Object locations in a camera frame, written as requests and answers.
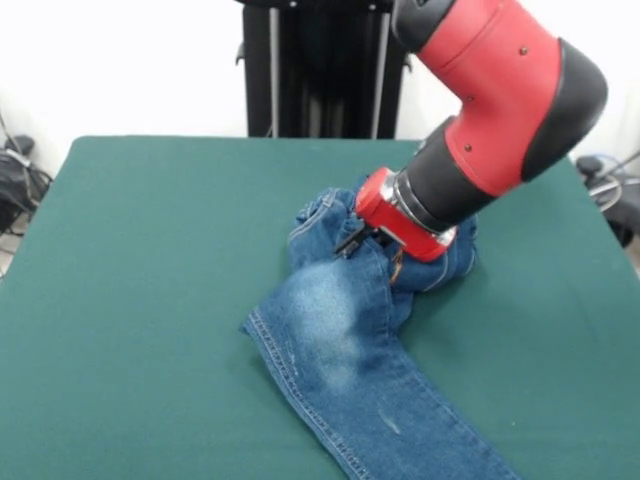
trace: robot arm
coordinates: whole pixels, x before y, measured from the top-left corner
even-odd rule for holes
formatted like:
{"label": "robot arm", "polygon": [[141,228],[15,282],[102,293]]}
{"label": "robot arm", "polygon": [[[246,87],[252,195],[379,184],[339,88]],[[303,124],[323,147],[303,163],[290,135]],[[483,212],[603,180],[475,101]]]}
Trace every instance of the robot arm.
{"label": "robot arm", "polygon": [[602,72],[516,0],[396,0],[393,31],[461,101],[406,168],[359,192],[356,213],[414,257],[441,255],[455,226],[562,159],[599,119]]}

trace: orange stitching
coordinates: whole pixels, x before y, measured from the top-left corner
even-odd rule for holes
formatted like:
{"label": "orange stitching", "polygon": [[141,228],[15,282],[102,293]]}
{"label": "orange stitching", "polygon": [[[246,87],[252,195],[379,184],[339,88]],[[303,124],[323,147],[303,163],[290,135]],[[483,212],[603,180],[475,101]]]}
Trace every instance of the orange stitching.
{"label": "orange stitching", "polygon": [[391,276],[391,285],[393,285],[394,283],[396,283],[396,280],[398,280],[398,276],[400,275],[400,272],[402,271],[402,253],[403,250],[400,248],[398,250],[398,252],[393,256],[393,264],[395,266],[395,271],[393,272],[393,275]]}

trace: black cable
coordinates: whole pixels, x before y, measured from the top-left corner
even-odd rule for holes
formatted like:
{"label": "black cable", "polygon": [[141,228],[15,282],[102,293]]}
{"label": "black cable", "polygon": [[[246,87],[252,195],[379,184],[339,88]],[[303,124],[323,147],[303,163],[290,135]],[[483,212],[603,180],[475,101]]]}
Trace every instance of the black cable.
{"label": "black cable", "polygon": [[603,173],[599,174],[597,176],[597,178],[605,178],[608,175],[611,175],[612,173],[617,172],[618,170],[620,170],[621,168],[626,167],[627,165],[629,165],[631,162],[633,162],[634,160],[636,160],[637,158],[640,158],[640,150],[638,150],[637,152],[635,152],[634,154],[632,154],[629,158],[627,158],[626,160],[614,165],[613,167],[611,167],[609,170],[605,170]]}
{"label": "black cable", "polygon": [[29,175],[29,180],[31,181],[31,185],[33,187],[35,187],[35,189],[38,191],[38,197],[39,197],[40,200],[42,200],[42,198],[44,197],[44,192],[40,189],[40,185],[38,185],[38,181],[34,177],[35,172],[33,170],[31,170],[30,168],[26,168],[25,170],[27,171],[27,174]]}
{"label": "black cable", "polygon": [[[4,176],[5,178],[8,178],[9,180],[12,180],[12,178],[7,175],[6,173],[0,171],[0,177]],[[22,209],[22,211],[24,213],[26,213],[27,215],[31,216],[35,213],[36,210],[36,206],[33,205],[32,208],[29,208],[27,206],[25,206],[24,203],[22,203],[20,200],[18,200],[12,193],[8,192],[6,189],[5,190],[0,190],[0,197],[5,197],[7,199],[8,202],[13,203],[15,206],[19,207]]]}
{"label": "black cable", "polygon": [[33,168],[36,172],[38,172],[38,174],[42,175],[44,178],[47,179],[47,182],[49,184],[48,186],[50,186],[53,183],[53,178],[47,172],[45,172],[44,170],[40,170],[38,167],[33,166],[33,164],[31,168]]}
{"label": "black cable", "polygon": [[20,148],[20,144],[16,142],[13,137],[9,134],[9,130],[7,129],[7,124],[4,122],[4,117],[2,116],[2,110],[0,110],[0,128],[2,128],[2,132],[4,133],[7,140],[11,142],[11,145],[15,148],[15,150],[22,155],[22,149]]}

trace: denim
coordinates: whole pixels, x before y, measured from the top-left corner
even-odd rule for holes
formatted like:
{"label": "denim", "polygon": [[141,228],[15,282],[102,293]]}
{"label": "denim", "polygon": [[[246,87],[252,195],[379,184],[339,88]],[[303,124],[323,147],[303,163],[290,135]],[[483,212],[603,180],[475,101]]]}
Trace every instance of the denim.
{"label": "denim", "polygon": [[373,239],[349,258],[352,190],[305,205],[288,239],[292,273],[241,330],[297,414],[353,479],[516,479],[516,474],[409,357],[398,330],[414,296],[464,277],[476,262],[476,218],[445,255],[421,263]]}

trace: jeans seam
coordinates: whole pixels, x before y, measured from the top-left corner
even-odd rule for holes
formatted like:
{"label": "jeans seam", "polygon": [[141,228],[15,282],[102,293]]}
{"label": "jeans seam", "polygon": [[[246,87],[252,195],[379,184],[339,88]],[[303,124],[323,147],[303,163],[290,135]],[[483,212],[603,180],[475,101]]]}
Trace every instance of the jeans seam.
{"label": "jeans seam", "polygon": [[288,242],[291,242],[291,240],[296,238],[298,235],[300,235],[300,234],[306,232],[307,230],[309,230],[322,217],[324,217],[325,213],[327,213],[329,211],[329,207],[331,207],[331,204],[333,203],[334,199],[336,198],[337,192],[338,192],[337,190],[332,189],[327,195],[325,195],[323,197],[323,199],[321,200],[320,206],[318,207],[316,212],[310,218],[308,218],[302,225],[300,225],[297,228],[294,228],[291,231],[291,233],[289,234]]}
{"label": "jeans seam", "polygon": [[469,261],[469,266],[467,267],[467,270],[464,272],[463,276],[467,276],[469,275],[469,273],[471,273],[471,270],[473,270],[473,267],[476,264],[476,251],[474,249],[471,249],[471,260]]}
{"label": "jeans seam", "polygon": [[[374,252],[374,258],[376,259],[378,268],[380,269],[381,278],[386,279],[388,277],[389,272],[384,271],[384,267],[382,265],[382,262],[380,261],[380,256],[378,255],[377,252]],[[389,282],[384,282],[384,285],[385,285],[384,293],[387,300],[387,308],[386,308],[386,315],[385,315],[385,322],[384,322],[385,323],[384,333],[385,333],[385,338],[387,339],[387,345],[388,345],[389,336],[391,334],[391,308],[393,308],[393,297],[391,294],[391,284]]]}
{"label": "jeans seam", "polygon": [[471,235],[471,240],[476,240],[478,238],[478,223],[480,222],[479,216],[476,214],[473,216],[473,235]]}
{"label": "jeans seam", "polygon": [[364,467],[364,465],[362,465],[360,459],[351,452],[351,449],[346,446],[342,439],[335,440],[335,432],[332,431],[329,424],[305,400],[304,396],[298,389],[298,386],[292,380],[292,376],[289,373],[284,361],[282,360],[280,350],[276,346],[276,343],[273,340],[269,329],[260,318],[260,314],[255,311],[252,312],[250,315],[250,319],[251,323],[255,327],[256,333],[260,336],[265,349],[269,353],[273,365],[278,370],[280,378],[284,381],[287,389],[289,390],[289,393],[292,395],[298,405],[305,411],[305,413],[309,416],[313,423],[316,424],[318,429],[322,431],[324,436],[327,438],[327,441],[331,443],[338,454],[345,460],[345,462],[347,462],[356,476],[361,480],[371,479],[371,475],[369,474],[369,472],[367,472],[367,469]]}
{"label": "jeans seam", "polygon": [[449,273],[449,251],[448,250],[444,253],[442,258],[443,258],[443,262],[444,262],[444,265],[442,267],[442,274],[435,281],[433,281],[430,285],[428,285],[427,287],[423,288],[422,289],[423,292],[426,292],[427,290],[431,290],[433,287],[437,286],[445,278],[447,273]]}

